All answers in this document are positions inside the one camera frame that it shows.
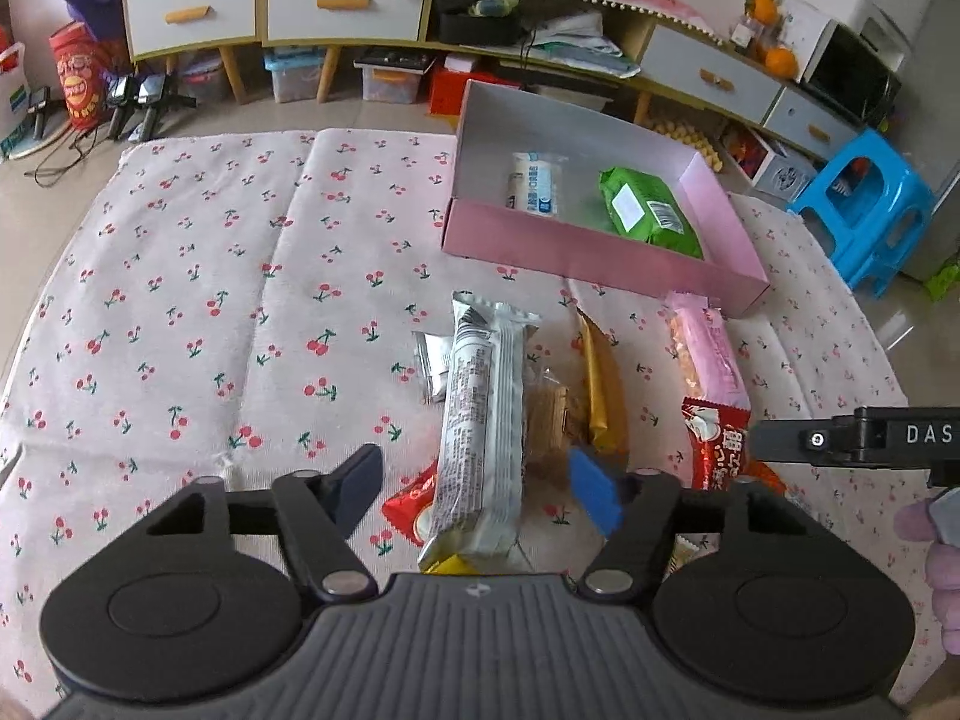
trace white and blue package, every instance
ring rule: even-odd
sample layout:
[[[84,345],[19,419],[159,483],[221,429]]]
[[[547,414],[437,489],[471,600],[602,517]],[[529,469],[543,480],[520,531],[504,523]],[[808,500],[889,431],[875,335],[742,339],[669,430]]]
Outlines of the white and blue package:
[[[544,217],[557,215],[560,194],[560,165],[565,157],[539,151],[514,154],[507,205]]]

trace hand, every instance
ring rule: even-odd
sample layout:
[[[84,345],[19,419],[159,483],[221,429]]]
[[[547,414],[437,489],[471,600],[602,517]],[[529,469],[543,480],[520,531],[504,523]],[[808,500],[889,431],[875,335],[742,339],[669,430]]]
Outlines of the hand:
[[[928,501],[900,509],[894,530],[905,541],[937,541]],[[960,549],[934,543],[926,555],[926,583],[933,587],[933,613],[944,626],[944,650],[960,655]]]

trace cherry print tablecloth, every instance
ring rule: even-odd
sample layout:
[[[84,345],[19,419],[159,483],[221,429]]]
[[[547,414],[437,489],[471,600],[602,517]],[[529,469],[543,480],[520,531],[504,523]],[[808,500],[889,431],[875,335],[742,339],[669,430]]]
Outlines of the cherry print tablecloth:
[[[528,348],[576,381],[575,306],[608,332],[632,410],[632,461],[690,479],[682,383],[659,300],[449,257],[452,136],[325,130],[180,139],[128,151],[28,325],[0,416],[0,683],[35,712],[62,687],[37,639],[73,568],[200,474],[260,488],[332,469],[363,442],[395,493],[437,450],[411,331],[448,333],[453,290],[542,314]],[[728,331],[755,416],[904,405],[846,287],[798,218],[733,199],[771,289]],[[783,466],[791,493],[909,594],[918,635],[896,697],[939,664],[922,546],[891,514],[923,475]],[[578,574],[600,536],[567,494],[526,491],[520,546]],[[247,545],[276,562],[272,543]],[[379,581],[416,547],[373,507],[352,547]]]

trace drawer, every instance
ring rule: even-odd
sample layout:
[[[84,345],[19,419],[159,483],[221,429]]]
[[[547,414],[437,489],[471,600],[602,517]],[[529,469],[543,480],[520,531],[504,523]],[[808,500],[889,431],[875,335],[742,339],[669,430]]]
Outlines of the drawer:
[[[267,0],[267,41],[416,40],[424,0]]]
[[[717,47],[658,26],[640,60],[645,79],[760,124],[781,90],[765,76]]]
[[[127,0],[131,54],[256,39],[256,0]]]
[[[763,126],[785,141],[796,143],[827,161],[856,138],[856,129],[787,88]]]

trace wooden cabinet leg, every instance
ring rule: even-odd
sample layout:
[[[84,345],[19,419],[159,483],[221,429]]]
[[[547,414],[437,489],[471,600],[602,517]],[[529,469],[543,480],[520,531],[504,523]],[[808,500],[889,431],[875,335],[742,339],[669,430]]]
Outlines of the wooden cabinet leg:
[[[317,103],[326,103],[326,96],[330,94],[330,85],[340,63],[340,46],[327,46],[323,57],[323,69],[320,70],[320,85],[317,87]]]
[[[224,72],[227,74],[227,80],[233,90],[234,100],[237,101],[237,105],[245,105],[247,103],[247,90],[244,88],[243,79],[240,77],[240,68],[237,67],[237,58],[233,54],[233,47],[221,46],[220,58],[224,62]]]
[[[634,124],[638,127],[643,127],[643,122],[647,118],[647,114],[650,113],[650,103],[653,98],[654,95],[650,92],[640,92],[640,96],[637,98],[637,109],[634,112]]]

